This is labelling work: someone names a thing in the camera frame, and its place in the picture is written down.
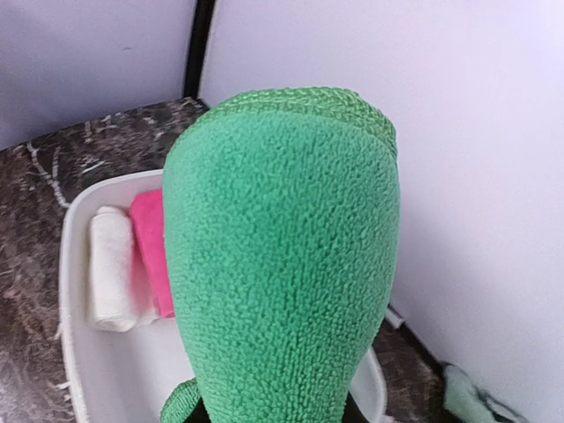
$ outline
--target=brown marble countertop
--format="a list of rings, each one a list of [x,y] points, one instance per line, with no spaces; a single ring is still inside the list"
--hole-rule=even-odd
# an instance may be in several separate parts
[[[181,99],[0,152],[0,423],[75,421],[57,298],[70,202],[104,179],[162,168],[173,142],[204,112]],[[446,421],[439,417],[440,379],[389,325],[375,350],[388,384],[388,414],[402,423]]]

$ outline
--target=white panel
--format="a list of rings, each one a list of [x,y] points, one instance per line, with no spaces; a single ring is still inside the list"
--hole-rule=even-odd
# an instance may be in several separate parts
[[[534,422],[564,415],[564,4],[219,1],[203,98],[351,88],[397,127],[393,305]]]
[[[181,96],[195,0],[0,0],[0,150]]]

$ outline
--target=white tray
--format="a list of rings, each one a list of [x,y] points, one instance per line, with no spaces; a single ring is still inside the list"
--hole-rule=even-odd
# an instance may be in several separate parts
[[[127,333],[94,330],[85,319],[90,219],[102,205],[129,208],[137,194],[161,187],[161,170],[99,182],[72,202],[64,218],[59,301],[64,365],[78,423],[156,423],[172,390],[194,376],[174,319]],[[372,349],[359,365],[351,394],[368,421],[381,421],[386,387]]]

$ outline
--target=pink towel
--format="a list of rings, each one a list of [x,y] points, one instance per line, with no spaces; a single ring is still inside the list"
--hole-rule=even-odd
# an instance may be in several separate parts
[[[141,257],[157,297],[159,314],[161,317],[174,317],[173,296],[170,292],[165,254],[162,190],[145,192],[135,197],[131,204],[130,215]]]

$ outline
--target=rolled white cloth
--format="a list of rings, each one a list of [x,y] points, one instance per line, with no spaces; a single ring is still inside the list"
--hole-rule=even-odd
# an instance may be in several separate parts
[[[117,207],[99,208],[90,223],[89,320],[99,330],[125,332],[156,317],[133,286],[135,239],[130,218]],[[140,309],[140,300],[145,301]]]

